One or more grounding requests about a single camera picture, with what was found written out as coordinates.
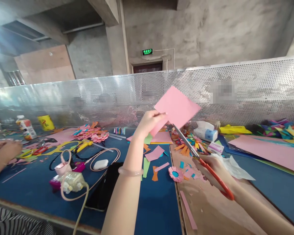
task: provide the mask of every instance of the striped shirt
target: striped shirt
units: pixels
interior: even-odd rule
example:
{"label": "striped shirt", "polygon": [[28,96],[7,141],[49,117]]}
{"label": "striped shirt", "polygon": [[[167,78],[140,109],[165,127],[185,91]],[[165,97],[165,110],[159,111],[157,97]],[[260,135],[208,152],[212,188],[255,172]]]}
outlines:
{"label": "striped shirt", "polygon": [[0,235],[54,235],[44,221],[28,218],[0,207]]}

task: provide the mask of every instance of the perforated metal panel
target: perforated metal panel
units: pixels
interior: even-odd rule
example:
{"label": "perforated metal panel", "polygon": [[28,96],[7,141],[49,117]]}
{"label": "perforated metal panel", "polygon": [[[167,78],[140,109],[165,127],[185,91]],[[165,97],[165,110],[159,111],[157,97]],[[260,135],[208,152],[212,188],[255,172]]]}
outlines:
{"label": "perforated metal panel", "polygon": [[[236,104],[210,103],[211,81],[232,81]],[[170,86],[202,107],[193,120],[231,125],[284,117],[294,121],[294,57],[1,88],[0,119],[23,114],[38,124],[37,116],[49,114],[56,125],[99,121],[133,127]]]}

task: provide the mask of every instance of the red-handled scissors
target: red-handled scissors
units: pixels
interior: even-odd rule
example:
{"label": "red-handled scissors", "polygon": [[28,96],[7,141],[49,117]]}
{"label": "red-handled scissors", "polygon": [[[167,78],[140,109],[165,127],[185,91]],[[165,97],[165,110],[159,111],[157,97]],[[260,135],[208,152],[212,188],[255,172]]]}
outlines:
{"label": "red-handled scissors", "polygon": [[221,187],[224,189],[223,191],[220,191],[226,198],[229,200],[233,201],[234,200],[234,195],[231,192],[231,190],[225,185],[225,183],[222,181],[222,179],[215,173],[215,171],[207,164],[205,163],[197,153],[197,151],[193,148],[193,146],[187,141],[186,137],[182,134],[180,129],[178,129],[174,124],[173,124],[175,131],[178,132],[180,138],[184,141],[185,145],[189,148],[189,150],[192,152],[193,156],[200,162],[200,164],[205,167],[212,175],[213,177],[217,180],[217,182],[221,185]]}

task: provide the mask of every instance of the green exit sign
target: green exit sign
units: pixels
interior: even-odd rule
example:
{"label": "green exit sign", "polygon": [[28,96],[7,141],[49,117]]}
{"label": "green exit sign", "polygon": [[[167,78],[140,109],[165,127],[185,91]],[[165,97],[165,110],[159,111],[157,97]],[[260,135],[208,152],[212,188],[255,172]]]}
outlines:
{"label": "green exit sign", "polygon": [[153,49],[147,49],[147,50],[142,50],[141,54],[142,55],[152,55],[154,53]]}

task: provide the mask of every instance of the yellow cup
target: yellow cup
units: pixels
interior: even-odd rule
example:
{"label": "yellow cup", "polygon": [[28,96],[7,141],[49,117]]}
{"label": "yellow cup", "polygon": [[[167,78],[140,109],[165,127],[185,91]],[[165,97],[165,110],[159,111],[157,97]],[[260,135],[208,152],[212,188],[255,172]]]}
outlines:
{"label": "yellow cup", "polygon": [[55,128],[49,115],[37,117],[44,131],[51,131]]}

